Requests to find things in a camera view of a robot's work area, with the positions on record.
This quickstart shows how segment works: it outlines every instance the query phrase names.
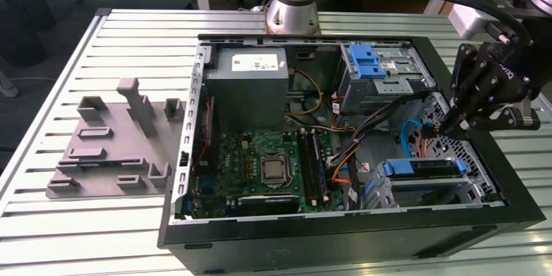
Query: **yellow cable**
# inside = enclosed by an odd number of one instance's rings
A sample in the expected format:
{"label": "yellow cable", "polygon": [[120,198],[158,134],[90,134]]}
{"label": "yellow cable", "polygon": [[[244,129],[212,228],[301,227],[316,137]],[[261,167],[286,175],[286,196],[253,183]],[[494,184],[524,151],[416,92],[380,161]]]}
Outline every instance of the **yellow cable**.
{"label": "yellow cable", "polygon": [[288,116],[304,116],[305,114],[310,114],[310,113],[313,113],[316,110],[318,110],[318,108],[320,108],[320,105],[321,105],[321,90],[320,90],[320,87],[318,87],[318,85],[316,84],[316,82],[312,80],[312,78],[309,77],[309,75],[308,74],[305,74],[302,71],[300,71],[300,70],[294,70],[297,73],[300,73],[305,78],[306,78],[306,80],[312,83],[312,85],[316,87],[316,90],[318,91],[318,102],[316,103],[316,106],[312,108],[312,109],[309,109],[309,110],[306,110],[306,111],[298,111],[298,112],[286,112],[285,113],[285,115],[288,115]]}

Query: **white label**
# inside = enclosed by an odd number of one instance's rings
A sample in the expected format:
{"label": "white label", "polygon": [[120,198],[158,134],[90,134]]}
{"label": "white label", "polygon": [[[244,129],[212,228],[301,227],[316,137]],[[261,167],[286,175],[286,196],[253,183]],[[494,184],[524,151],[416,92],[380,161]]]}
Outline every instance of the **white label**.
{"label": "white label", "polygon": [[237,54],[232,56],[232,71],[277,70],[276,54]]}
{"label": "white label", "polygon": [[353,200],[354,203],[356,203],[356,200],[358,198],[358,194],[356,194],[356,192],[354,192],[354,190],[353,190],[352,187],[348,188],[348,197],[350,197],[350,200]]}
{"label": "white label", "polygon": [[389,63],[380,63],[380,66],[382,69],[397,69],[397,66],[394,66],[393,61],[390,61]]}
{"label": "white label", "polygon": [[338,114],[338,103],[332,103],[330,104],[330,110],[333,111],[334,114]]}

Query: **blue latch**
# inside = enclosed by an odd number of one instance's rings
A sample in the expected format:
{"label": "blue latch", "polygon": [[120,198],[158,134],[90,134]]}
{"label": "blue latch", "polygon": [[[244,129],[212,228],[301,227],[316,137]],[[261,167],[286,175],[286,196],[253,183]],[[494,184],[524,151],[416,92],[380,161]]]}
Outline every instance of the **blue latch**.
{"label": "blue latch", "polygon": [[457,170],[460,171],[460,176],[465,175],[465,173],[468,172],[468,166],[465,165],[465,162],[462,161],[461,158],[457,158],[454,163],[456,163]]}
{"label": "blue latch", "polygon": [[390,166],[388,163],[382,164],[382,171],[385,172],[385,176],[393,175],[393,170],[390,169]]}
{"label": "blue latch", "polygon": [[360,79],[385,79],[386,72],[380,66],[380,57],[369,45],[349,45],[350,60]]}
{"label": "blue latch", "polygon": [[393,170],[393,175],[413,175],[414,169],[412,168],[410,161],[408,160],[397,160],[389,161],[390,168]]}

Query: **motherboard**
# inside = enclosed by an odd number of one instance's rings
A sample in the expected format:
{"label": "motherboard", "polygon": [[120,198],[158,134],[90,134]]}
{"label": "motherboard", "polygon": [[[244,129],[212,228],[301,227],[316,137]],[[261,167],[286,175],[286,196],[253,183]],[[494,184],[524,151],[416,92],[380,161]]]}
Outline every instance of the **motherboard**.
{"label": "motherboard", "polygon": [[261,215],[262,210],[293,213],[342,211],[342,193],[326,182],[332,154],[325,131],[224,133],[214,174],[194,180],[198,218]]}

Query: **metal table surface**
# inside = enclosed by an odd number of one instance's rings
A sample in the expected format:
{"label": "metal table surface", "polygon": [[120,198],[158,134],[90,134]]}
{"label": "metal table surface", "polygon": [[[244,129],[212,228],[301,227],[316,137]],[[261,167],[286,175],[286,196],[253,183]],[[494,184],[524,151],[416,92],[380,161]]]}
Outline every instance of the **metal table surface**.
{"label": "metal table surface", "polygon": [[[426,36],[452,66],[457,37],[445,17],[322,13],[332,35]],[[82,96],[124,101],[117,79],[140,78],[150,101],[185,98],[196,35],[262,33],[262,16],[224,11],[112,10],[96,16],[0,178],[0,274],[190,275],[156,248],[161,196],[52,201],[53,176],[77,124]],[[498,145],[548,219],[438,260],[413,260],[265,272],[301,275],[552,275],[552,125],[500,132]]]}

